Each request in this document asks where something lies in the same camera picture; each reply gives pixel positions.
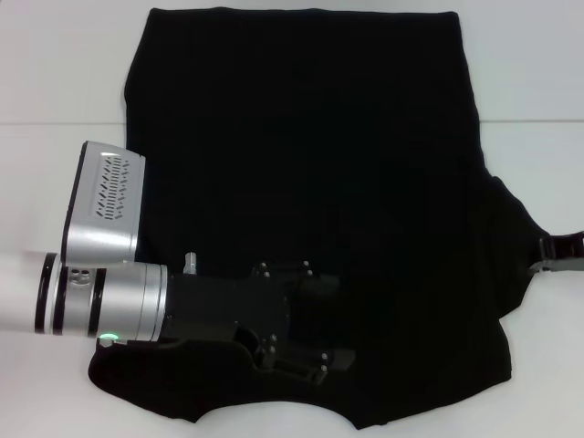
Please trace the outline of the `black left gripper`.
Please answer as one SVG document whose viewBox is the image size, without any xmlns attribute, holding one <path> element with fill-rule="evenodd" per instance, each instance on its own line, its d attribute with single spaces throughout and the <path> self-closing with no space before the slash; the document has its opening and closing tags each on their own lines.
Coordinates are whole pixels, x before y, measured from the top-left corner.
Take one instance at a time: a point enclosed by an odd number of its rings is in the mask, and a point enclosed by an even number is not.
<svg viewBox="0 0 584 438">
<path fill-rule="evenodd" d="M 164 337 L 238 343 L 258 369 L 320 384 L 332 371 L 347 371 L 356 352 L 330 337 L 289 337 L 289 298 L 330 298 L 339 290 L 337 276 L 307 260 L 260 262 L 244 279 L 176 274 L 168 280 Z"/>
</svg>

